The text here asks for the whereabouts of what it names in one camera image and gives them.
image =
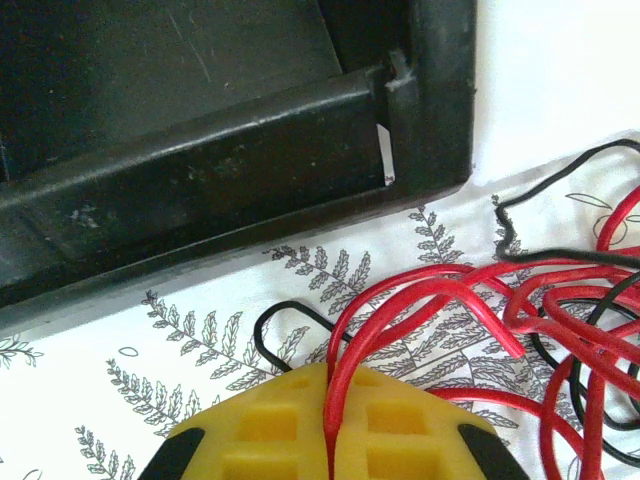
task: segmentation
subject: red wire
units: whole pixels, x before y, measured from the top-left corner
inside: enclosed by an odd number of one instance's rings
[[[609,250],[615,229],[638,202],[640,202],[640,187],[620,203],[605,223],[598,239],[598,250]],[[640,256],[640,246],[613,250],[613,252],[621,255]],[[536,275],[525,281],[516,290],[511,289],[498,279],[500,275],[525,268],[576,265],[584,268]],[[463,276],[459,280],[429,278],[450,274],[463,274]],[[606,332],[579,321],[559,306],[561,300],[568,298],[603,298],[609,291],[604,287],[580,285],[550,288],[543,296],[543,306],[549,315],[548,319],[537,316],[537,310],[529,302],[528,297],[538,288],[549,288],[561,283],[594,279],[618,282],[629,275],[628,271],[619,268],[587,267],[582,262],[562,259],[526,264],[496,263],[477,269],[465,265],[432,265],[396,275],[367,289],[356,297],[342,313],[329,341],[327,355],[329,386],[325,400],[324,427],[330,478],[333,478],[335,444],[342,423],[346,394],[358,364],[374,351],[415,330],[435,316],[442,307],[453,299],[463,302],[497,338],[505,350],[514,357],[523,355],[524,347],[513,336],[513,333],[531,332],[544,333],[555,338],[571,352],[571,355],[565,359],[551,377],[542,405],[514,394],[483,389],[442,389],[434,393],[449,399],[455,397],[503,403],[540,416],[540,452],[548,478],[561,480],[553,451],[553,430],[557,430],[583,459],[581,480],[603,478],[602,472],[600,472],[600,460],[605,385],[606,382],[610,382],[622,391],[640,398],[640,382],[616,367],[619,356],[633,363],[640,363],[640,348],[619,338],[630,334],[625,332],[640,331],[640,321]],[[336,368],[340,339],[353,315],[367,302],[371,302],[383,292],[412,282],[416,283],[393,295],[373,313],[353,338],[340,360],[338,368]],[[508,299],[503,314],[504,324],[471,290],[471,287],[479,283],[484,283]],[[436,296],[413,315],[384,330],[400,312],[431,295]],[[628,289],[619,295],[616,301],[635,311],[640,311],[640,287]],[[604,353],[598,351],[601,348],[606,349]],[[585,438],[588,438],[589,441],[585,444],[579,435],[555,413],[558,392],[562,382],[569,374],[573,356],[579,358],[592,370],[589,378],[585,415]]]

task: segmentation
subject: dark green plastic object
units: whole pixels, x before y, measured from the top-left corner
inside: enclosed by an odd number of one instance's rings
[[[475,3],[3,2],[0,334],[459,188]]]

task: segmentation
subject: tangled wires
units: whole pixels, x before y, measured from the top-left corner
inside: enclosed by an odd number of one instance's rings
[[[553,431],[562,435],[582,460],[580,479],[602,477],[600,463],[602,449],[617,459],[639,466],[639,461],[616,450],[602,441],[603,421],[620,429],[631,430],[638,422],[617,423],[604,413],[606,383],[629,395],[638,407],[640,382],[635,374],[640,365],[640,348],[627,342],[625,337],[640,332],[640,247],[610,251],[609,244],[616,228],[631,209],[640,202],[640,187],[635,188],[616,208],[599,235],[596,251],[553,249],[514,256],[509,253],[515,230],[506,215],[506,209],[527,201],[551,184],[569,175],[595,154],[612,148],[627,147],[640,153],[640,144],[632,140],[618,140],[594,148],[578,157],[568,167],[551,176],[524,195],[503,202],[496,208],[498,221],[505,228],[505,237],[498,244],[497,254],[503,262],[481,268],[466,265],[430,265],[388,278],[356,297],[343,311],[329,340],[327,363],[329,385],[325,400],[324,428],[329,456],[329,468],[333,466],[337,435],[342,423],[346,394],[355,370],[360,362],[373,352],[399,340],[433,318],[452,300],[462,302],[495,336],[513,357],[525,353],[524,346],[514,334],[533,336],[534,345],[555,371],[549,381],[542,403],[512,393],[480,388],[445,388],[431,393],[449,400],[482,400],[518,408],[540,417],[540,452],[547,478],[561,480],[553,450]],[[521,269],[540,266],[570,267],[560,271],[535,275],[512,289],[500,280],[502,275]],[[573,282],[608,281],[612,288],[595,284],[563,285]],[[507,298],[507,305],[498,318],[491,308],[473,291],[472,287],[484,284]],[[390,289],[403,289],[384,302],[351,339],[340,362],[338,352],[347,325],[353,315],[374,297]],[[543,309],[530,303],[529,296],[544,289]],[[401,322],[386,328],[404,310],[426,297],[433,296],[424,306]],[[562,305],[567,302],[596,304],[587,322],[569,314]],[[622,312],[629,323],[610,331],[597,327],[601,315],[607,309]],[[547,335],[563,345],[569,352],[562,362],[556,362],[546,351],[538,334]],[[628,360],[629,372],[616,367],[620,359]],[[591,369],[588,385],[580,385],[582,364]],[[584,422],[584,438],[555,413],[555,405],[562,383],[570,379],[571,398],[578,418]],[[586,397],[586,410],[582,398]]]

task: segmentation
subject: white tablecloth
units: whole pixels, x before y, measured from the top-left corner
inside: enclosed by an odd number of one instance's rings
[[[592,247],[594,229],[636,186],[637,160],[622,151],[601,156],[510,211],[520,248]],[[0,478],[137,478],[178,422],[278,373],[251,343],[253,323],[266,308],[300,299],[335,321],[358,292],[392,274],[429,263],[491,262],[500,237],[495,199],[522,192],[559,168],[549,165],[502,185],[468,186],[424,208],[192,271],[179,279],[185,286],[179,291],[175,281],[171,288],[133,288],[128,293],[137,306],[56,335],[36,339],[37,332],[26,332],[13,347],[13,339],[0,340]],[[614,242],[637,244],[639,221],[636,211]],[[506,279],[518,284],[524,276]],[[496,309],[503,305],[497,295],[483,295]],[[368,305],[357,318],[378,306]],[[285,311],[270,322],[266,342],[298,366],[324,358],[327,332]],[[557,348],[553,353],[562,355]],[[509,358],[459,306],[369,364],[420,388],[475,384],[537,400],[551,373],[534,351]],[[622,395],[611,394],[608,407],[613,404],[619,416],[632,416]],[[496,426],[532,478],[543,478],[535,418],[481,402],[465,406]],[[576,424],[566,388],[558,408]],[[626,451],[638,448],[633,434],[611,438]],[[557,450],[563,474],[577,478],[575,457],[559,438]],[[606,456],[605,467],[609,478],[637,474]]]

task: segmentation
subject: yellow plastic object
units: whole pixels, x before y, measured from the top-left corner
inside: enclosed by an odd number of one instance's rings
[[[193,428],[205,433],[175,478],[327,480],[326,375],[326,364],[293,370],[178,425],[168,441]],[[466,410],[360,367],[338,436],[335,480],[485,480],[458,433],[465,423],[495,433]]]

